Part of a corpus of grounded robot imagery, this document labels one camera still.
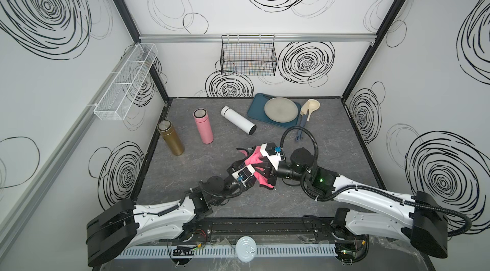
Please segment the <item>pink cloth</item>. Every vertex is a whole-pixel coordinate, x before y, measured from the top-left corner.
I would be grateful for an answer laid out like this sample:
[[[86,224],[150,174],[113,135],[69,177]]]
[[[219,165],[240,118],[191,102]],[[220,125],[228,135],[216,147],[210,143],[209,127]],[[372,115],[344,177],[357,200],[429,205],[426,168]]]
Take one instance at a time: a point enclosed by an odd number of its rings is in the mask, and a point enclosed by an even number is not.
[[[276,181],[271,178],[271,175],[275,168],[268,156],[263,155],[262,152],[265,152],[265,150],[262,149],[262,146],[258,145],[248,149],[236,148],[236,150],[245,155],[245,158],[239,162],[239,169],[245,168],[253,176],[253,178],[247,179],[246,183],[251,180],[251,185],[246,187],[252,187],[258,182],[261,188],[273,190]]]

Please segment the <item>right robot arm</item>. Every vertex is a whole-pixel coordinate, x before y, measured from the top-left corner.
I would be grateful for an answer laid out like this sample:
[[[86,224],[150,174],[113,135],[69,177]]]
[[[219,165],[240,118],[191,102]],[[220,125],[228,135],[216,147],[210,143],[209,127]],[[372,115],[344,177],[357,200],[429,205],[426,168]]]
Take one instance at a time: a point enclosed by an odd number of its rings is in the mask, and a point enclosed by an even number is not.
[[[304,148],[299,153],[298,161],[287,161],[278,147],[257,147],[244,163],[264,187],[272,189],[276,179],[297,180],[316,202],[337,201],[363,208],[364,212],[338,210],[330,225],[341,238],[376,235],[406,241],[428,256],[448,256],[448,218],[430,194],[418,191],[410,196],[373,188],[319,168],[314,155]]]

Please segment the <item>pink thermos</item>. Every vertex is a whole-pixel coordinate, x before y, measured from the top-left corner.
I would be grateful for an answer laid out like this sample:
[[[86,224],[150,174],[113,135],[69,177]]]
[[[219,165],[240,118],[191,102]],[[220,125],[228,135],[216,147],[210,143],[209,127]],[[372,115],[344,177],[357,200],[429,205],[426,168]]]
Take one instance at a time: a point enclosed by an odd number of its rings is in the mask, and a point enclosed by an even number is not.
[[[193,117],[202,142],[204,144],[212,143],[214,141],[214,135],[207,110],[198,108],[194,111]]]

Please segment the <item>gold thermos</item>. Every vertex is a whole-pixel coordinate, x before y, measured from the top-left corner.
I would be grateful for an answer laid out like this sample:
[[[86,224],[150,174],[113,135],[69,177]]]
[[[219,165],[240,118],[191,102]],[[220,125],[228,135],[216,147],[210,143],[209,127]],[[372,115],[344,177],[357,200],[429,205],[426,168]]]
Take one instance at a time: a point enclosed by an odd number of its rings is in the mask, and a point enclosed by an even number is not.
[[[173,155],[180,156],[184,153],[185,147],[182,144],[180,137],[171,121],[160,121],[157,125],[157,130]]]

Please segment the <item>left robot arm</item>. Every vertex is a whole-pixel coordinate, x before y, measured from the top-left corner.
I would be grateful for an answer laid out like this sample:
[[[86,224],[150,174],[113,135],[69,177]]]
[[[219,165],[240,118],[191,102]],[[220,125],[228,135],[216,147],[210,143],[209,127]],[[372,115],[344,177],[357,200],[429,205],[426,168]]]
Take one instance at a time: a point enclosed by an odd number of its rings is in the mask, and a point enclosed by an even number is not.
[[[236,161],[226,179],[212,177],[186,191],[182,198],[156,205],[136,205],[123,199],[90,220],[86,226],[88,266],[113,260],[125,249],[156,240],[187,237],[197,221],[212,208],[240,196],[255,183],[259,159]]]

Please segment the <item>white thermos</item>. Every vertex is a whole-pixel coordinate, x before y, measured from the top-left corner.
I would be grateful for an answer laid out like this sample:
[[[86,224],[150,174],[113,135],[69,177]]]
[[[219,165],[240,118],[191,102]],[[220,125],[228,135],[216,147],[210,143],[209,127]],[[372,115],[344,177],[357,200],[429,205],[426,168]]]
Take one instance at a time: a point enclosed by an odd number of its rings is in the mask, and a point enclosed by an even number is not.
[[[252,135],[256,131],[256,125],[254,123],[247,120],[229,106],[224,106],[222,108],[221,115],[248,135]]]

